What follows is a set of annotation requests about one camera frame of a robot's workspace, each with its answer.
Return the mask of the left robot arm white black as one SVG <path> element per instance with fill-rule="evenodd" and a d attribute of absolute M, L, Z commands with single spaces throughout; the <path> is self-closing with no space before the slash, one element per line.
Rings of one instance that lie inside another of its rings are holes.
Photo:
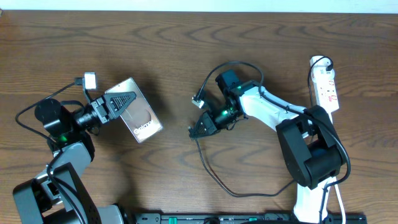
<path fill-rule="evenodd" d="M 70 112 L 68 101 L 52 96 L 33 104 L 35 117 L 49 132 L 53 159 L 46 168 L 13 190 L 22 223 L 134 223 L 120 205 L 97 207 L 80 177 L 93 161 L 93 129 L 121 113 L 136 99 L 134 92 L 104 94 Z"/>

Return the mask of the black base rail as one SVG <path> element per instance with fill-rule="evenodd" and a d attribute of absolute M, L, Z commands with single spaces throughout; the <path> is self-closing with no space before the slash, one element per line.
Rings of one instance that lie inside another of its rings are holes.
<path fill-rule="evenodd" d="M 238 224 L 238 223 L 302 223 L 291 213 L 263 214 L 159 214 L 140 213 L 133 218 L 137 224 Z"/>

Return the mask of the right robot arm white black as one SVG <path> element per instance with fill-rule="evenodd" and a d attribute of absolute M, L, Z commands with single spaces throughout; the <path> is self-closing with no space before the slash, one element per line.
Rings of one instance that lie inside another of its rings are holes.
<path fill-rule="evenodd" d="M 330 187 L 345 181 L 337 179 L 341 166 L 350 166 L 330 113 L 321 105 L 311 108 L 293 105 L 269 93 L 261 83 L 243 83 L 233 70 L 215 79 L 225 104 L 209 106 L 189 130 L 197 141 L 231 130 L 240 116 L 251 116 L 277 133 L 285 165 L 297 186 L 294 207 L 296 219 L 304 223 L 323 223 L 327 218 L 326 203 Z"/>

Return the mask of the white power strip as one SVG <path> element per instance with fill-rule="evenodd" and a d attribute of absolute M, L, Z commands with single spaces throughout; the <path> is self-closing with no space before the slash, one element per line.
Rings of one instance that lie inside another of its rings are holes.
<path fill-rule="evenodd" d="M 317 105 L 329 114 L 339 109 L 332 59 L 316 55 L 310 59 L 310 79 L 315 88 Z"/>

